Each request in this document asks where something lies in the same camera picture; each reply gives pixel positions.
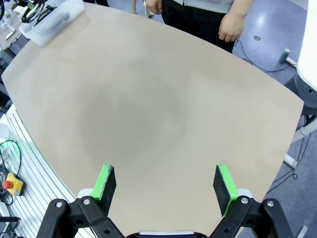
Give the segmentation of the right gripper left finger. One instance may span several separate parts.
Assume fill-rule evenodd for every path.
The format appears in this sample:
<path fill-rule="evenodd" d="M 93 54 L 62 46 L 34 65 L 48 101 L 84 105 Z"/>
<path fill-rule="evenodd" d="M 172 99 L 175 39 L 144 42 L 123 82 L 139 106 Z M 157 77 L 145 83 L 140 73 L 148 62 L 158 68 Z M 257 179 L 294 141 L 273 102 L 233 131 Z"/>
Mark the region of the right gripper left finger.
<path fill-rule="evenodd" d="M 124 237 L 108 217 L 115 188 L 114 166 L 105 164 L 89 195 L 71 203 L 61 198 L 49 203 L 37 237 L 73 238 L 83 228 L 90 228 L 97 238 Z"/>

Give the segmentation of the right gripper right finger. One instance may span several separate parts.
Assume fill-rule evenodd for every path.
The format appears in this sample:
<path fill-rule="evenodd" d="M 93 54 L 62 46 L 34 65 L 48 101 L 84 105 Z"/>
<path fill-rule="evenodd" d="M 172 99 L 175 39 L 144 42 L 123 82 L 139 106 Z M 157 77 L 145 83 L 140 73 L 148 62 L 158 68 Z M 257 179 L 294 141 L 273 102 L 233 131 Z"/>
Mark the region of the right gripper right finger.
<path fill-rule="evenodd" d="M 251 192 L 237 188 L 226 165 L 217 165 L 213 188 L 222 219 L 211 238 L 234 238 L 250 228 L 257 238 L 292 238 L 291 228 L 277 199 L 257 202 Z"/>

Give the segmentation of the person's left hand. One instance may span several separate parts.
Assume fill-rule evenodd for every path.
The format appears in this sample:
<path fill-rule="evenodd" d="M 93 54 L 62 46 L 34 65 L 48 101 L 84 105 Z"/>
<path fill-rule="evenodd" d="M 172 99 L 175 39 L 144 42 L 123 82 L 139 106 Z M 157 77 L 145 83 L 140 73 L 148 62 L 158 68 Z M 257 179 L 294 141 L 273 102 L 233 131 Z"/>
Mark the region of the person's left hand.
<path fill-rule="evenodd" d="M 219 27 L 219 39 L 225 42 L 235 42 L 243 32 L 246 14 L 228 12 L 221 20 Z"/>

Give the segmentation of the person's right hand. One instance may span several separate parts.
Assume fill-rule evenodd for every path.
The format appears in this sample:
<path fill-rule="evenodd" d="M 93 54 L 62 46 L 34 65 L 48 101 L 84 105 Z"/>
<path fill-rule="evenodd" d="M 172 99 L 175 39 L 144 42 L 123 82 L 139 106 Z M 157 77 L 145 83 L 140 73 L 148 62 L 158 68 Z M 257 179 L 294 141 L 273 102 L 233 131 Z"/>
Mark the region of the person's right hand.
<path fill-rule="evenodd" d="M 162 14 L 162 0 L 146 0 L 146 5 L 153 14 Z"/>

